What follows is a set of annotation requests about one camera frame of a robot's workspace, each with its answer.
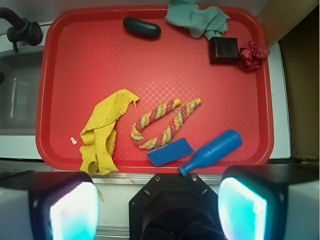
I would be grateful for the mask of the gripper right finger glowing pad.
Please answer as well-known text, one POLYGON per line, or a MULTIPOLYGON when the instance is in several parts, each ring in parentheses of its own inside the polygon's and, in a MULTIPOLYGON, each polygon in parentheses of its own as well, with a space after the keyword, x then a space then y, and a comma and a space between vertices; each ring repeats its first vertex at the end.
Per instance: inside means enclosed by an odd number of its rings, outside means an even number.
POLYGON ((318 240, 319 166, 228 167, 218 190, 218 214, 228 240, 318 240))

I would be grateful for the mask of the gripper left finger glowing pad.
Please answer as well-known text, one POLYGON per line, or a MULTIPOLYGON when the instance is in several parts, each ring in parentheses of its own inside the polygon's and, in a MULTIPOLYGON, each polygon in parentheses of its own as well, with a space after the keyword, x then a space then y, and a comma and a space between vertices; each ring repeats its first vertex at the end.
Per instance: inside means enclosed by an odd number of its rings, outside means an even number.
POLYGON ((100 212, 98 190, 82 171, 2 172, 2 240, 93 240, 100 212))

